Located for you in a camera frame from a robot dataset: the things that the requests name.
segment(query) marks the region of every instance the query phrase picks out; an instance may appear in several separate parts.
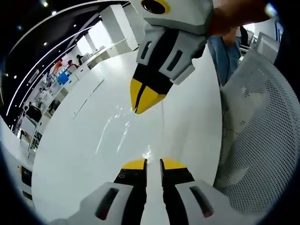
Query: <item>ceiling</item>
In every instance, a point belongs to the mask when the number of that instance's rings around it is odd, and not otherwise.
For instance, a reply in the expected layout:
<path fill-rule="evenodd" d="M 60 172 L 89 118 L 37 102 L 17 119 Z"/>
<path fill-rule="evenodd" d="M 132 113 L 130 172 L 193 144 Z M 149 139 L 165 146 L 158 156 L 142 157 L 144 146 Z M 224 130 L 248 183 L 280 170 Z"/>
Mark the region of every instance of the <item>ceiling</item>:
<path fill-rule="evenodd" d="M 5 45 L 1 44 L 0 47 L 2 59 L 1 68 L 8 76 L 1 76 L 1 93 L 4 105 L 0 108 L 0 114 L 8 125 L 16 123 L 14 120 L 17 121 L 17 117 L 21 113 L 19 104 L 30 87 L 30 85 L 26 86 L 26 84 L 34 74 L 35 69 L 39 69 L 40 72 L 43 71 L 42 66 L 48 66 L 61 54 L 59 51 L 65 51 L 72 38 L 49 53 L 36 65 L 32 72 L 29 73 L 15 95 L 8 115 L 6 115 L 16 90 L 33 66 L 57 44 L 77 33 L 95 14 L 99 14 L 99 12 L 111 4 L 125 5 L 127 3 L 127 1 L 91 2 L 88 0 L 47 0 L 49 6 L 44 7 L 41 1 L 42 0 L 5 1 L 7 3 L 3 9 L 5 13 L 1 15 L 1 20 L 7 21 L 6 27 L 1 32 L 3 35 L 0 37 L 1 43 L 5 43 Z M 64 9 L 79 4 L 82 5 L 60 13 L 60 11 Z M 21 39 L 31 28 L 42 20 L 50 17 L 52 11 L 57 11 L 57 14 L 44 21 Z M 99 16 L 95 16 L 95 19 L 88 27 L 96 24 L 100 20 L 101 18 Z M 77 37 L 77 40 L 87 32 L 88 31 L 82 32 Z"/>

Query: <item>white tabletop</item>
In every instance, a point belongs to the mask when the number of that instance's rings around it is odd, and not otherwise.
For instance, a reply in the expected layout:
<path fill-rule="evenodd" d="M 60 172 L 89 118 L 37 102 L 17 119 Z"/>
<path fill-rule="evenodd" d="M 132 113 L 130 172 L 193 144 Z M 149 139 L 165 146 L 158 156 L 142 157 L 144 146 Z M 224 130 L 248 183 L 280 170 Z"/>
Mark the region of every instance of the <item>white tabletop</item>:
<path fill-rule="evenodd" d="M 162 103 L 141 115 L 131 110 L 130 80 L 137 52 L 96 65 L 66 96 L 37 150 L 32 196 L 48 221 L 68 218 L 80 201 L 114 181 L 128 161 L 148 158 L 142 224 L 168 224 L 159 159 L 172 157 L 193 177 L 213 184 L 222 136 L 221 100 L 208 49 L 196 70 L 173 86 Z"/>

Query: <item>white mesh chair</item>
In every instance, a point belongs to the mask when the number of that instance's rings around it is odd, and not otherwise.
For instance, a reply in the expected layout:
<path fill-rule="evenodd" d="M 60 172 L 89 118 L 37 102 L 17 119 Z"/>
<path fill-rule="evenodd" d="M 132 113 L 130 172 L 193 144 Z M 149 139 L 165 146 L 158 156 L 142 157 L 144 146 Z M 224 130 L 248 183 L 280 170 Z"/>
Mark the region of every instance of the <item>white mesh chair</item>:
<path fill-rule="evenodd" d="M 221 98 L 223 137 L 214 187 L 239 212 L 263 215 L 296 167 L 300 104 L 281 73 L 253 49 Z"/>

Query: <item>ceiling light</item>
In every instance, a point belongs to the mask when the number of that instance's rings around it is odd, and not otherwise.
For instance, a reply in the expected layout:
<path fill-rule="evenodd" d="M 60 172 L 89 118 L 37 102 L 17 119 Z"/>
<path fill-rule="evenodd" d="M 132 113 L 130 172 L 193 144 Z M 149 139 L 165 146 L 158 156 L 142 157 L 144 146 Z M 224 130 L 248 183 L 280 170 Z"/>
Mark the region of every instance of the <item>ceiling light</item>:
<path fill-rule="evenodd" d="M 71 36 L 69 36 L 68 38 L 66 38 L 65 40 L 63 40 L 62 42 L 58 43 L 55 47 L 53 47 L 50 51 L 48 51 L 42 58 L 39 59 L 39 61 L 36 62 L 36 64 L 30 69 L 30 71 L 26 74 L 26 76 L 23 78 L 23 80 L 21 81 L 21 83 L 19 84 L 17 90 L 15 91 L 14 95 L 13 95 L 13 98 L 11 99 L 10 103 L 9 103 L 9 106 L 8 106 L 8 109 L 7 109 L 7 112 L 6 112 L 6 116 L 8 116 L 8 113 L 9 113 L 9 110 L 10 110 L 10 107 L 15 99 L 15 96 L 17 95 L 17 92 L 19 91 L 20 87 L 22 86 L 22 84 L 24 83 L 25 79 L 29 76 L 29 74 L 33 71 L 33 69 L 47 56 L 49 55 L 54 49 L 56 49 L 58 46 L 60 46 L 62 43 L 68 41 L 70 38 L 76 36 L 77 34 L 80 34 L 81 32 L 84 32 L 85 30 L 89 30 L 91 29 L 92 27 L 94 26 L 90 26 L 88 28 L 85 28 Z"/>
<path fill-rule="evenodd" d="M 66 53 L 67 51 L 69 51 L 71 48 L 73 48 L 73 47 L 75 47 L 75 46 L 76 46 L 76 45 L 73 45 L 73 46 L 69 47 L 66 51 L 64 51 L 62 54 L 60 54 L 55 60 L 53 60 L 53 62 L 55 62 L 56 60 L 58 60 L 59 58 L 61 58 L 61 56 L 62 56 L 64 53 Z M 32 88 L 32 86 L 35 84 L 35 82 L 38 81 L 38 78 L 39 78 L 42 74 L 44 74 L 44 72 L 45 72 L 51 65 L 52 65 L 52 63 L 50 63 L 50 64 L 43 70 L 43 72 L 39 74 L 39 76 L 38 76 L 38 77 L 36 78 L 36 80 L 32 83 L 32 85 L 31 85 L 30 88 Z M 24 95 L 24 98 L 22 99 L 22 101 L 21 101 L 21 103 L 20 103 L 20 105 L 19 105 L 19 108 L 21 107 L 22 102 L 23 102 L 23 104 L 25 104 L 24 99 L 26 98 L 28 92 L 30 91 L 30 88 L 28 89 L 28 91 L 27 91 L 26 94 Z"/>
<path fill-rule="evenodd" d="M 47 8 L 47 7 L 49 6 L 48 2 L 44 1 L 44 2 L 43 2 L 43 6 L 44 6 L 45 8 Z"/>

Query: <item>white table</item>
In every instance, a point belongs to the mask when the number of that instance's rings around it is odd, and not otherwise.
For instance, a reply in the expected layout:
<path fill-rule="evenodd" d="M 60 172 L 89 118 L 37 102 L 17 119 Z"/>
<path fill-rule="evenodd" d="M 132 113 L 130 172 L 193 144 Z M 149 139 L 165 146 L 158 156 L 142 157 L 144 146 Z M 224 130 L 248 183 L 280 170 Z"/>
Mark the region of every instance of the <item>white table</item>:
<path fill-rule="evenodd" d="M 136 54 L 100 62 L 75 85 L 50 120 L 32 176 L 34 205 L 46 220 L 68 218 L 84 197 L 114 181 L 125 163 L 142 157 L 148 158 L 148 199 L 142 224 L 168 224 L 160 158 L 180 160 L 196 180 L 213 184 L 222 113 L 208 49 L 194 60 L 192 75 L 141 115 L 131 110 L 129 89 Z"/>

